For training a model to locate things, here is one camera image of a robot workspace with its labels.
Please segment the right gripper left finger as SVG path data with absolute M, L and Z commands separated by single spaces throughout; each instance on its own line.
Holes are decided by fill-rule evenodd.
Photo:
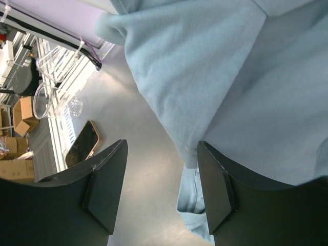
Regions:
M 107 245 L 127 157 L 120 139 L 39 182 L 1 179 L 1 245 Z

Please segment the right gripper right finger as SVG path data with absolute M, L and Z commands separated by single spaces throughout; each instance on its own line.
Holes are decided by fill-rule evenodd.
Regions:
M 327 177 L 293 186 L 260 175 L 207 142 L 197 147 L 216 245 L 327 245 Z

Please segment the blue-grey t shirt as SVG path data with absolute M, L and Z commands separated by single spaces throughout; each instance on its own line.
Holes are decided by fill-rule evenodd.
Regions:
M 213 243 L 199 141 L 276 181 L 327 175 L 327 1 L 112 1 L 95 26 L 184 160 L 177 210 Z

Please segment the large cardboard box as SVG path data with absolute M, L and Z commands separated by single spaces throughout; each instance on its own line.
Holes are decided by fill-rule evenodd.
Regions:
M 1 178 L 15 182 L 33 182 L 33 155 L 29 151 L 26 138 L 1 136 Z

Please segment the smartphone with tan case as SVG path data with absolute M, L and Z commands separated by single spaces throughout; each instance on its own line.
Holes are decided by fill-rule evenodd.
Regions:
M 80 162 L 90 158 L 99 147 L 102 136 L 95 122 L 86 121 L 79 135 L 69 149 L 65 157 L 68 168 L 71 168 Z

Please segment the open cardboard box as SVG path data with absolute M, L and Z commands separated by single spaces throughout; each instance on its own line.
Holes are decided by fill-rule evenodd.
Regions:
M 34 115 L 33 97 L 20 98 L 12 109 L 14 130 L 20 136 L 25 136 L 33 131 L 39 124 L 39 119 Z

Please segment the clear plastic cup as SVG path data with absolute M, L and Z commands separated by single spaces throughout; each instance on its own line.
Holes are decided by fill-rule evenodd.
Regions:
M 74 118 L 80 116 L 83 101 L 74 93 L 41 83 L 33 98 L 33 113 L 37 119 Z

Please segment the clear plastic container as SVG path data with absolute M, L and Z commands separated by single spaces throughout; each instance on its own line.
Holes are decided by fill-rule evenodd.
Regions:
M 56 46 L 36 60 L 39 72 L 55 83 L 62 83 L 78 62 L 79 55 L 61 46 Z

